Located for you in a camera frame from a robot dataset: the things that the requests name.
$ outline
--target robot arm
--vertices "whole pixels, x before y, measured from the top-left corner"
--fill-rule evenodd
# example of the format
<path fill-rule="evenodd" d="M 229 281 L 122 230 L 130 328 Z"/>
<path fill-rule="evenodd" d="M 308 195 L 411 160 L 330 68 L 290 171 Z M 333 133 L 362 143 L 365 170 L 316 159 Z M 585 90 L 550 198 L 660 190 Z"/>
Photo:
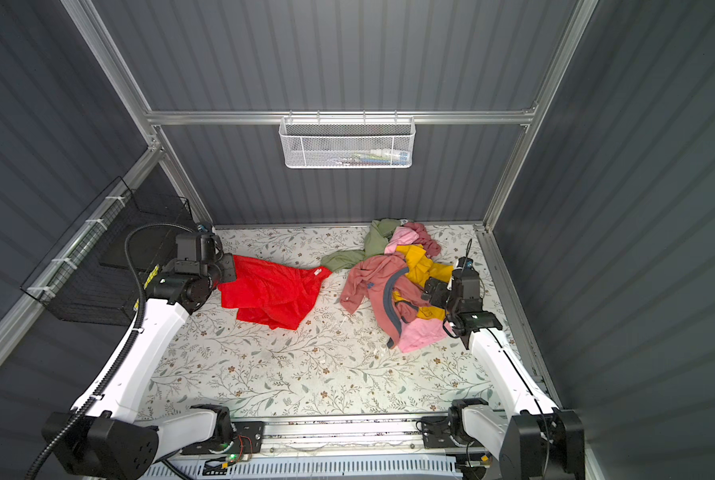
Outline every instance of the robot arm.
<path fill-rule="evenodd" d="M 211 234 L 176 237 L 177 258 L 146 287 L 141 325 L 131 324 L 70 412 L 53 413 L 46 421 L 43 437 L 68 473 L 134 480 L 152 463 L 185 446 L 209 439 L 229 443 L 234 438 L 228 408 L 220 406 L 194 406 L 181 415 L 136 422 L 152 373 L 173 336 L 220 281 L 235 279 L 232 256 L 224 256 L 217 241 Z M 136 340 L 127 345 L 133 330 Z M 105 383 L 110 372 L 113 376 Z M 96 395 L 100 386 L 102 392 Z M 77 417 L 89 398 L 93 405 Z M 74 426 L 68 429 L 70 420 Z"/>
<path fill-rule="evenodd" d="M 505 480 L 583 480 L 584 430 L 579 417 L 560 410 L 536 385 L 509 347 L 497 317 L 482 310 L 480 278 L 468 253 L 469 246 L 447 286 L 431 279 L 425 295 L 446 310 L 456 337 L 487 370 L 505 416 L 482 398 L 455 400 L 448 411 L 451 436 L 459 444 L 478 440 L 498 461 Z"/>

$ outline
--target white plastic vent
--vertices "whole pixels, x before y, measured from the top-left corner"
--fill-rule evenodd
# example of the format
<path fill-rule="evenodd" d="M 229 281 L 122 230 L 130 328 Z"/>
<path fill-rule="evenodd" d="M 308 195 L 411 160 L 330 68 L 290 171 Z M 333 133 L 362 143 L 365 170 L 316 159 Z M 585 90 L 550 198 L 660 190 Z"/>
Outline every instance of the white plastic vent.
<path fill-rule="evenodd" d="M 280 141 L 289 168 L 408 168 L 413 118 L 365 118 L 353 123 L 283 118 Z"/>
<path fill-rule="evenodd" d="M 382 475 L 408 475 L 412 478 L 462 478 L 456 469 L 456 458 L 428 454 L 337 457 L 252 458 L 238 463 L 227 473 L 202 475 L 206 460 L 173 460 L 174 466 L 193 478 L 372 478 Z M 161 464 L 155 464 L 142 476 L 149 480 L 177 478 Z"/>

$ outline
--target gray corrugated wall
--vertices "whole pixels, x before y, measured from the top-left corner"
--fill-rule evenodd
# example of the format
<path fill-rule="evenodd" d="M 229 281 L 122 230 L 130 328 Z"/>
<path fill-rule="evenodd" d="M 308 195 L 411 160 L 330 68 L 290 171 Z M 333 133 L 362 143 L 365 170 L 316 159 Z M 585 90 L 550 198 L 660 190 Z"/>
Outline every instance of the gray corrugated wall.
<path fill-rule="evenodd" d="M 0 2 L 0 318 L 52 244 L 145 148 L 58 0 Z M 121 335 L 38 319 L 0 369 L 0 479 L 24 476 L 48 413 L 70 406 Z M 54 459 L 46 470 L 62 472 Z"/>
<path fill-rule="evenodd" d="M 392 111 L 530 108 L 575 2 L 95 5 L 155 110 Z M 419 126 L 408 170 L 296 171 L 274 127 L 165 127 L 216 224 L 479 220 L 519 130 Z"/>
<path fill-rule="evenodd" d="M 291 169 L 274 126 L 164 127 L 217 224 L 482 220 L 519 125 L 420 125 L 413 166 Z"/>
<path fill-rule="evenodd" d="M 530 108 L 573 5 L 95 3 L 155 110 Z"/>
<path fill-rule="evenodd" d="M 607 478 L 715 478 L 715 0 L 606 0 L 496 229 Z"/>
<path fill-rule="evenodd" d="M 151 172 L 140 190 L 173 194 L 160 168 Z M 72 406 L 125 331 L 124 326 L 63 322 L 48 312 L 37 319 L 0 367 L 0 480 L 24 477 L 45 446 L 40 430 L 48 415 Z M 80 477 L 65 474 L 51 456 L 38 478 Z"/>
<path fill-rule="evenodd" d="M 0 318 L 146 144 L 58 1 L 0 2 Z"/>

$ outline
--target patterned mat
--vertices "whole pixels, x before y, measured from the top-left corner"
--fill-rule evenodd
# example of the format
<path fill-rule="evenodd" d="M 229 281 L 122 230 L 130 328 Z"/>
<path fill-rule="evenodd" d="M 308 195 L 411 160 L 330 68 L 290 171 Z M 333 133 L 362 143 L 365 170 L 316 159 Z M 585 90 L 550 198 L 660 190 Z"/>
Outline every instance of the patterned mat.
<path fill-rule="evenodd" d="M 483 308 L 506 325 L 472 225 L 429 226 L 443 247 L 435 260 L 470 256 L 483 280 Z M 225 250 L 312 268 L 334 250 L 362 248 L 366 227 L 220 230 Z M 460 340 L 416 352 L 388 350 L 370 302 L 354 315 L 338 304 L 347 270 L 323 283 L 314 310 L 295 332 L 239 322 L 216 292 L 174 337 L 147 386 L 140 418 L 183 412 L 196 403 L 228 406 L 233 416 L 306 416 L 446 410 L 455 398 L 499 404 L 492 383 Z M 514 340 L 505 326 L 506 335 Z"/>

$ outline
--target black cable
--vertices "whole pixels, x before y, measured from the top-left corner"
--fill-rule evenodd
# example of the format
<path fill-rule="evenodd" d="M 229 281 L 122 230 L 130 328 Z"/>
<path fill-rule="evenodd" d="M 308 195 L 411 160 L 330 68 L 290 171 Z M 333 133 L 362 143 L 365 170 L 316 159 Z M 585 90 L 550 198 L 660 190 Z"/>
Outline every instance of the black cable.
<path fill-rule="evenodd" d="M 195 480 L 194 478 L 190 477 L 190 476 L 187 475 L 186 473 L 184 473 L 184 472 L 182 472 L 181 470 L 179 470 L 177 467 L 173 466 L 173 464 L 172 464 L 171 462 L 169 462 L 168 460 L 166 460 L 166 459 L 163 458 L 163 459 L 161 460 L 161 463 L 162 463 L 164 466 L 166 466 L 166 468 L 168 468 L 171 472 L 173 472 L 174 475 L 176 475 L 177 477 L 179 477 L 181 480 Z"/>
<path fill-rule="evenodd" d="M 437 425 L 438 423 L 446 423 L 446 422 L 448 422 L 448 418 L 441 418 L 440 420 L 437 420 L 437 421 L 435 421 L 435 422 L 430 422 L 429 420 L 421 420 L 421 419 L 419 419 L 419 420 L 417 420 L 417 421 L 413 424 L 413 426 L 416 427 L 416 429 L 417 429 L 417 431 L 418 431 L 419 433 L 424 433 L 424 430 L 422 430 L 421 428 L 419 428 L 419 424 L 420 424 L 420 423 L 421 423 L 422 425 L 425 425 L 425 424 L 426 424 L 426 425 Z M 443 428 L 442 430 L 440 430 L 440 433 L 450 434 L 450 428 Z"/>
<path fill-rule="evenodd" d="M 544 471 L 542 472 L 542 480 L 544 480 L 544 477 L 547 474 L 547 466 L 549 465 L 549 427 L 547 426 L 547 419 L 544 417 L 544 412 L 542 412 L 542 408 L 539 406 L 539 400 L 536 400 L 536 397 L 534 397 L 533 401 L 536 404 L 536 408 L 539 409 L 539 414 L 542 416 L 542 421 L 544 422 L 544 434 L 547 437 L 547 455 L 546 458 L 544 458 Z"/>
<path fill-rule="evenodd" d="M 472 466 L 469 464 L 469 446 L 472 445 L 473 443 L 475 443 L 474 440 L 473 440 L 472 442 L 468 443 L 468 444 L 467 444 L 467 448 L 464 449 L 464 451 L 466 452 L 464 455 L 467 456 L 467 466 L 470 467 L 470 468 L 472 468 Z"/>
<path fill-rule="evenodd" d="M 446 335 L 448 335 L 448 336 L 451 337 L 452 339 L 461 338 L 461 337 L 455 336 L 453 333 L 451 333 L 451 332 L 448 331 L 448 329 L 446 328 L 446 321 L 445 321 L 445 320 L 443 320 L 443 331 L 446 332 Z"/>
<path fill-rule="evenodd" d="M 136 309 L 136 316 L 133 320 L 133 329 L 129 333 L 128 338 L 126 339 L 126 343 L 123 345 L 122 349 L 120 350 L 120 353 L 115 358 L 115 361 L 113 361 L 113 364 L 110 366 L 110 369 L 107 370 L 107 373 L 104 374 L 102 380 L 99 382 L 99 385 L 96 386 L 96 388 L 91 393 L 91 396 L 88 397 L 86 402 L 80 408 L 75 410 L 75 413 L 70 417 L 69 420 L 67 420 L 67 423 L 61 430 L 59 430 L 59 433 L 56 434 L 54 439 L 48 442 L 48 444 L 46 444 L 46 446 L 43 448 L 43 451 L 40 452 L 38 456 L 36 456 L 30 468 L 26 471 L 26 474 L 24 475 L 24 480 L 35 479 L 37 473 L 40 471 L 40 467 L 42 467 L 48 457 L 51 456 L 52 451 L 57 445 L 59 445 L 59 442 L 61 442 L 62 438 L 64 438 L 66 434 L 70 430 L 72 430 L 73 427 L 75 427 L 77 422 L 81 418 L 83 418 L 85 414 L 91 409 L 91 406 L 94 404 L 94 402 L 96 402 L 96 400 L 100 398 L 100 396 L 104 393 L 104 389 L 107 387 L 107 384 L 110 383 L 110 380 L 113 379 L 117 371 L 120 369 L 120 366 L 122 365 L 123 361 L 128 356 L 128 353 L 131 351 L 133 343 L 136 341 L 136 337 L 139 335 L 139 331 L 137 329 L 142 328 L 142 323 L 144 322 L 144 309 L 147 299 L 146 294 L 144 292 L 144 286 L 139 282 L 139 274 L 137 273 L 136 268 L 133 266 L 133 261 L 131 260 L 130 244 L 131 238 L 134 236 L 134 234 L 140 232 L 141 230 L 144 230 L 145 228 L 150 228 L 151 226 L 172 226 L 174 228 L 181 228 L 182 230 L 187 230 L 188 232 L 194 231 L 188 226 L 162 222 L 157 224 L 137 226 L 135 229 L 131 230 L 130 233 L 126 236 L 126 242 L 123 246 L 123 250 L 126 254 L 126 263 L 128 264 L 128 270 L 133 275 L 134 281 L 136 282 L 136 286 L 139 291 L 139 308 Z"/>

